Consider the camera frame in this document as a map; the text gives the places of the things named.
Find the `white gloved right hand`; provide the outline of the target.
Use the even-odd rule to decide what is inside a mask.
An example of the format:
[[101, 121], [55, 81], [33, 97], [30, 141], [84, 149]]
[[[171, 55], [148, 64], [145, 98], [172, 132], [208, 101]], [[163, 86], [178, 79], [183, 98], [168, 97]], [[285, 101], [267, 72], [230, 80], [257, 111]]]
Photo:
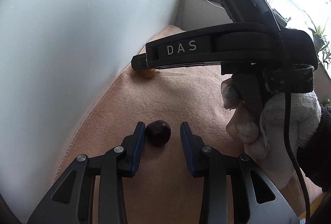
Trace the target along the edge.
[[[269, 99], [258, 119], [248, 110], [232, 79], [221, 83], [223, 107], [234, 109], [225, 127], [230, 137], [244, 144], [245, 153], [257, 161], [278, 189], [283, 189], [294, 174], [284, 145], [285, 95]], [[321, 120], [321, 107], [315, 92], [293, 93], [289, 122], [289, 141], [293, 153], [312, 139]]]

